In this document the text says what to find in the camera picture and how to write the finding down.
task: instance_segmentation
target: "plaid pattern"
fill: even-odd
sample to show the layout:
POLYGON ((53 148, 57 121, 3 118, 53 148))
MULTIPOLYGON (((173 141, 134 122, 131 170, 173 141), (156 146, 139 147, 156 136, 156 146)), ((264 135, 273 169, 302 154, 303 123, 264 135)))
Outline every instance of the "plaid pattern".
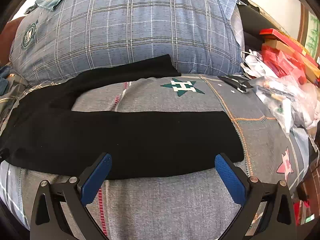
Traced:
POLYGON ((240 71, 230 19, 237 0, 64 0, 21 22, 13 67, 32 85, 170 54, 182 73, 240 71), (30 24, 34 40, 21 43, 30 24))
POLYGON ((241 21, 239 8, 236 6, 233 15, 231 16, 231 26, 235 35, 236 41, 239 43, 241 51, 245 51, 244 48, 244 33, 241 21))

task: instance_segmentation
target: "black towel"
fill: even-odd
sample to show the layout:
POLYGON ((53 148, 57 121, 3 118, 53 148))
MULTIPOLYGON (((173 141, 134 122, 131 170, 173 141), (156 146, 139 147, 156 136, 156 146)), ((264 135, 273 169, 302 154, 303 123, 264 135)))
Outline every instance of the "black towel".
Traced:
POLYGON ((214 167, 224 152, 244 158, 240 138, 224 112, 76 112, 84 92, 149 77, 180 76, 169 55, 83 72, 20 100, 0 137, 12 165, 79 176, 102 153, 112 156, 107 179, 166 177, 214 167), (128 127, 134 132, 123 134, 128 127))

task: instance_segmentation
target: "clutter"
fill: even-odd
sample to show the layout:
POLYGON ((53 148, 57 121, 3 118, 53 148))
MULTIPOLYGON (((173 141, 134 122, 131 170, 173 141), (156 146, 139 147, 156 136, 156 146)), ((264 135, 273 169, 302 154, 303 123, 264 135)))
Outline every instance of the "clutter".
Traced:
POLYGON ((262 46, 261 55, 263 62, 272 69, 279 78, 291 75, 301 85, 307 82, 305 65, 299 57, 291 57, 282 50, 273 49, 266 45, 262 46))
POLYGON ((247 67, 244 64, 241 64, 244 72, 252 77, 262 77, 262 76, 270 76, 277 78, 278 76, 266 65, 263 63, 263 57, 256 51, 250 50, 248 52, 242 52, 243 54, 249 54, 243 60, 247 64, 247 67))
POLYGON ((306 78, 309 81, 311 81, 313 84, 317 82, 317 79, 320 77, 320 70, 315 65, 313 65, 306 57, 302 56, 299 53, 295 53, 296 51, 293 48, 285 45, 281 41, 266 40, 265 43, 262 45, 262 47, 266 45, 274 49, 282 50, 283 52, 287 53, 291 57, 294 55, 295 57, 298 57, 299 59, 301 59, 305 65, 306 78))
POLYGON ((320 102, 314 85, 307 83, 299 86, 291 75, 282 78, 264 76, 250 83, 287 136, 293 125, 307 130, 317 126, 320 102))
POLYGON ((314 214, 306 218, 306 212, 309 210, 310 212, 310 202, 302 201, 296 202, 293 204, 294 216, 296 220, 296 225, 303 225, 305 223, 310 222, 314 219, 314 214))
POLYGON ((275 29, 263 29, 260 31, 260 35, 263 35, 265 39, 282 41, 284 44, 290 46, 295 51, 306 57, 313 65, 317 66, 315 60, 310 56, 309 52, 298 41, 287 36, 281 31, 275 29))

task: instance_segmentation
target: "red box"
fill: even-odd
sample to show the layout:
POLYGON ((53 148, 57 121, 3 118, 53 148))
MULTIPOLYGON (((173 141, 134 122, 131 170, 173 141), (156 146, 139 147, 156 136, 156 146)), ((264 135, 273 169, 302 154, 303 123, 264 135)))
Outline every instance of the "red box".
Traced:
POLYGON ((315 62, 313 57, 311 57, 305 47, 303 47, 300 43, 294 42, 288 36, 282 34, 278 30, 275 29, 263 29, 260 31, 260 35, 263 35, 265 39, 270 40, 278 40, 282 41, 284 44, 288 45, 289 47, 293 48, 295 51, 299 52, 301 55, 306 57, 316 68, 318 68, 318 64, 315 62))

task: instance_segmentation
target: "embroidered logo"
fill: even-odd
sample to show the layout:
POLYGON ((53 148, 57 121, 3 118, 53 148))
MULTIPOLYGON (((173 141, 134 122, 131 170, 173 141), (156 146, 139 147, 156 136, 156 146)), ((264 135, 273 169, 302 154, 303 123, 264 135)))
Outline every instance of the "embroidered logo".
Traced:
POLYGON ((285 181, 288 180, 289 173, 293 173, 293 169, 291 168, 291 163, 289 159, 289 148, 285 151, 285 155, 282 155, 282 163, 277 169, 277 173, 283 173, 285 181))
POLYGON ((180 81, 178 79, 172 78, 170 84, 161 85, 161 87, 173 88, 174 92, 177 92, 178 97, 181 97, 184 93, 191 91, 200 94, 204 94, 201 90, 194 87, 195 81, 180 81))
POLYGON ((33 41, 35 40, 37 25, 38 25, 38 21, 28 26, 22 38, 22 43, 21 43, 22 49, 26 49, 28 45, 32 44, 33 41))

